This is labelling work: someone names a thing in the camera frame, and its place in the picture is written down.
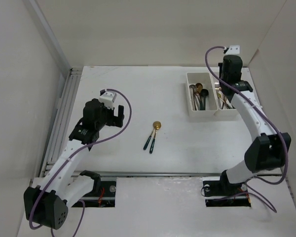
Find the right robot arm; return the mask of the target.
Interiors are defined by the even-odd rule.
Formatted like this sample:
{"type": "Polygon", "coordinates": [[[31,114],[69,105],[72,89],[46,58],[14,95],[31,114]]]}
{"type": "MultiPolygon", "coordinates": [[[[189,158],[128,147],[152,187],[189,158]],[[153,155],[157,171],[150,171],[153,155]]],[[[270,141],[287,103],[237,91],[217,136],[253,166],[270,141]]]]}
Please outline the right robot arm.
{"type": "Polygon", "coordinates": [[[243,62],[240,56],[223,57],[220,67],[220,86],[247,126],[252,143],[239,164],[222,172],[219,190],[223,194],[236,189],[261,171],[287,168],[291,137],[280,132],[266,117],[253,93],[253,88],[241,79],[243,62]]]}

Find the gold spoon green handle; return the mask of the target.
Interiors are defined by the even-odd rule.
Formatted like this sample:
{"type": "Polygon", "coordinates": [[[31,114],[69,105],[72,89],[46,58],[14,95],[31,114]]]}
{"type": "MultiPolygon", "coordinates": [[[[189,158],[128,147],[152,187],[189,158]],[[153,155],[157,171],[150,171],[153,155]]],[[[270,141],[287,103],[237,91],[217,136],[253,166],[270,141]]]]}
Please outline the gold spoon green handle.
{"type": "Polygon", "coordinates": [[[204,96],[203,96],[203,85],[201,83],[196,84],[196,91],[198,93],[199,101],[200,101],[200,110],[206,110],[205,108],[205,102],[204,102],[204,96]]]}
{"type": "MultiPolygon", "coordinates": [[[[160,121],[155,121],[152,126],[153,126],[153,130],[154,129],[159,130],[162,125],[161,125],[161,122],[160,121]]],[[[153,130],[152,130],[151,134],[149,135],[148,139],[146,140],[146,142],[144,144],[144,147],[143,147],[143,150],[146,150],[148,148],[148,145],[149,145],[149,143],[150,143],[150,141],[152,139],[153,130]]]]}
{"type": "Polygon", "coordinates": [[[157,134],[157,129],[154,129],[153,130],[153,133],[152,133],[152,142],[151,142],[151,146],[150,146],[150,149],[149,149],[149,153],[152,154],[153,153],[153,150],[154,150],[154,145],[155,145],[155,140],[156,140],[156,134],[157,134]]]}

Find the black round spoon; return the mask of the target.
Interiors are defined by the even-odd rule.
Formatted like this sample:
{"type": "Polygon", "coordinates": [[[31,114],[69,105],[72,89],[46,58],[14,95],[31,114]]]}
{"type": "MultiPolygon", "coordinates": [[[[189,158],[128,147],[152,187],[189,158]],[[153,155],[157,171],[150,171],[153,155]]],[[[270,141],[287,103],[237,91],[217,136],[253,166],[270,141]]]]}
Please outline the black round spoon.
{"type": "Polygon", "coordinates": [[[200,96],[202,98],[202,105],[203,105],[203,110],[206,110],[206,98],[209,95],[209,91],[207,89],[202,89],[200,91],[200,96]]]}

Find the silver fork green handle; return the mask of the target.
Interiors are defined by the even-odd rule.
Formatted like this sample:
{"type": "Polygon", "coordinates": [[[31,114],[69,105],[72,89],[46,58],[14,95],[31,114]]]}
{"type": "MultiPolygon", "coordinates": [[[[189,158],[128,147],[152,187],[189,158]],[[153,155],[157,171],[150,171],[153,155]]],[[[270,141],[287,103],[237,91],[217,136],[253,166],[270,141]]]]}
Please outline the silver fork green handle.
{"type": "Polygon", "coordinates": [[[234,107],[228,101],[223,101],[222,108],[223,109],[234,109],[234,107]]]}

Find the thin copper bent fork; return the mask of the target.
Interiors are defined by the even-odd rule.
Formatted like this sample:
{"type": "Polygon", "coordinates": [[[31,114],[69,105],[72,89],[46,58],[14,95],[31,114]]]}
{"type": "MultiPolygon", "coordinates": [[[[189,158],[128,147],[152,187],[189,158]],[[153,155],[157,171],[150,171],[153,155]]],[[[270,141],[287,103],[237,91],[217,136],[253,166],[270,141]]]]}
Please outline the thin copper bent fork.
{"type": "Polygon", "coordinates": [[[230,104],[227,101],[227,97],[223,94],[222,89],[221,89],[220,86],[217,88],[217,97],[219,99],[220,108],[222,110],[224,110],[224,109],[232,109],[232,107],[230,106],[230,104]]]}

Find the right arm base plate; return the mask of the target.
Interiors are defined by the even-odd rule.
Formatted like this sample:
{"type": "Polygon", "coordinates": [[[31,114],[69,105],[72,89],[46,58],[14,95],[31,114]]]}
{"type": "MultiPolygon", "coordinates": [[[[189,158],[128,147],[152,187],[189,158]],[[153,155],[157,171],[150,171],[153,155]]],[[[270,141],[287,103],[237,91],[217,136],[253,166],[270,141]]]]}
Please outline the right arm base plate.
{"type": "Polygon", "coordinates": [[[205,177],[202,184],[201,194],[206,207],[251,207],[245,183],[224,188],[219,177],[205,177]]]}

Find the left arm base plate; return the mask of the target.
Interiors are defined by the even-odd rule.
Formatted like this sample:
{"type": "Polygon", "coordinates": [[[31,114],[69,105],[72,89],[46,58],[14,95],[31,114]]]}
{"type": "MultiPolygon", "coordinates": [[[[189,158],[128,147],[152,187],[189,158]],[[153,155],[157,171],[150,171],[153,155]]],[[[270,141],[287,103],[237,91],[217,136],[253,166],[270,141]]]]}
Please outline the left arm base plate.
{"type": "Polygon", "coordinates": [[[81,200],[84,201],[85,207],[92,208],[111,208],[115,207],[116,195],[116,179],[101,181],[101,186],[98,192],[91,191],[85,194],[81,200]]]}

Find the silver ridged spoon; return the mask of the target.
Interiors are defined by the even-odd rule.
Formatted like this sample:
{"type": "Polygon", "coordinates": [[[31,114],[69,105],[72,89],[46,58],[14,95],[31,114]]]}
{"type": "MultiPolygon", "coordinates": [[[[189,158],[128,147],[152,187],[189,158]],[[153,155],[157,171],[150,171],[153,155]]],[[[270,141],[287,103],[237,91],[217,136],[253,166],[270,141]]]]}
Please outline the silver ridged spoon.
{"type": "Polygon", "coordinates": [[[192,100],[193,100],[193,103],[194,103],[194,96],[198,96],[198,93],[196,91],[196,85],[190,84],[189,89],[190,89],[191,97],[192,97],[192,100]]]}

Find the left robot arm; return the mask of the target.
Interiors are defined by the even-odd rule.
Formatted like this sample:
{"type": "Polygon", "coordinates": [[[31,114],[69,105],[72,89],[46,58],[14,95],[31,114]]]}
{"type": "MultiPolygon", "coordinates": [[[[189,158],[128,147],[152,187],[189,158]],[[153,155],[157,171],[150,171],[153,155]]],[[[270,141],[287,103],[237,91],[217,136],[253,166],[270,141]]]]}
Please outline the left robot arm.
{"type": "Polygon", "coordinates": [[[124,107],[120,105],[115,116],[115,98],[116,93],[106,92],[85,104],[83,116],[56,163],[36,187],[25,190],[25,213],[32,230],[42,226],[59,229],[70,207],[85,194],[95,196],[102,190],[98,173],[84,170],[76,180],[71,181],[71,177],[92,147],[102,142],[99,135],[104,126],[123,126],[124,107]]]}

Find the brown wooden spoon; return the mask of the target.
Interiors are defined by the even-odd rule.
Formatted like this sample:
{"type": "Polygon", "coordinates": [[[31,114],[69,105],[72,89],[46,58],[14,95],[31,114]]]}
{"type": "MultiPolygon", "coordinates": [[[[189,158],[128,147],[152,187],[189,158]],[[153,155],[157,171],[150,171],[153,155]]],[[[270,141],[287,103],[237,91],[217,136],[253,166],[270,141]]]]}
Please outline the brown wooden spoon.
{"type": "Polygon", "coordinates": [[[194,96],[194,103],[195,103],[196,110],[198,110],[198,111],[203,110],[202,102],[200,101],[198,96],[194,96]]]}

